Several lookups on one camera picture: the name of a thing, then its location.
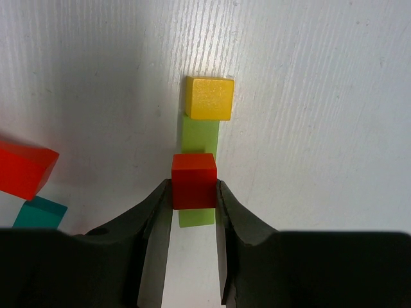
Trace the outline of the yellow wood cube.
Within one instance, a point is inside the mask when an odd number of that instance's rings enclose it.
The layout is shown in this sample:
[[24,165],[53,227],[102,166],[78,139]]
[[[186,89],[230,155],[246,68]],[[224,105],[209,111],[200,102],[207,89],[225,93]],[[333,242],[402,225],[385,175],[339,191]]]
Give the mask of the yellow wood cube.
[[193,120],[229,121],[234,84],[227,78],[187,76],[186,115]]

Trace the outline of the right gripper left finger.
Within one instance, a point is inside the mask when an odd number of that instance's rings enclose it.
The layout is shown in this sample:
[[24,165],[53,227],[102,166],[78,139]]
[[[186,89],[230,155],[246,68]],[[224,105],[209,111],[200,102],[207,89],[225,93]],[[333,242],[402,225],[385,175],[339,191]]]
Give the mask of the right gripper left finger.
[[2,307],[160,307],[171,182],[86,234],[1,229]]

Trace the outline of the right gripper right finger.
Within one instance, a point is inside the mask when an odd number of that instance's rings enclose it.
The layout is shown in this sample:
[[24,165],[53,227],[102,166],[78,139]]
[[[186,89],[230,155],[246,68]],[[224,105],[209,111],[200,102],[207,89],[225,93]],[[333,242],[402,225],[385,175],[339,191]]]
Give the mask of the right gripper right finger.
[[218,181],[216,240],[224,306],[410,306],[406,233],[279,231]]

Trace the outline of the long green wood block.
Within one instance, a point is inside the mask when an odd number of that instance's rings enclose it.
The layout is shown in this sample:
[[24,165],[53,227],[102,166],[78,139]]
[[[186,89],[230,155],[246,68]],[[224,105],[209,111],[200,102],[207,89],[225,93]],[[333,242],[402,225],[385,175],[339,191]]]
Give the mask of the long green wood block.
[[[193,120],[182,116],[182,153],[212,153],[216,158],[219,121]],[[179,227],[200,227],[213,225],[215,209],[194,209],[179,211]]]

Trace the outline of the long red wood block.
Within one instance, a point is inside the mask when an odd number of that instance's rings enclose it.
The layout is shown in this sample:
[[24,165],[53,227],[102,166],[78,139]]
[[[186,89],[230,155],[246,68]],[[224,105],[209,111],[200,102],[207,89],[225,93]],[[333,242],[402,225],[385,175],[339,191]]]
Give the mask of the long red wood block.
[[46,184],[59,153],[1,141],[1,191],[32,200]]

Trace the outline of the teal long wood block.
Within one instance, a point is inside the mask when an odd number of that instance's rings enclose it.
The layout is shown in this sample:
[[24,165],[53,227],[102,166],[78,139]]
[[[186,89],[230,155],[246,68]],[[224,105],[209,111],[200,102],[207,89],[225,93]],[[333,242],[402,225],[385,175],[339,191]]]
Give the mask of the teal long wood block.
[[57,229],[66,212],[66,206],[36,196],[24,202],[13,227]]

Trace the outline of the small red wood cube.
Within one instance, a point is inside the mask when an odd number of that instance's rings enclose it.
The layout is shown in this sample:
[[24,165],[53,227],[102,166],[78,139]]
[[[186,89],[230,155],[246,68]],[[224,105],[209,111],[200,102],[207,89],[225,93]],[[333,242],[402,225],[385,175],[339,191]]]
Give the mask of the small red wood cube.
[[171,186],[175,210],[212,209],[216,206],[217,167],[211,153],[173,156]]

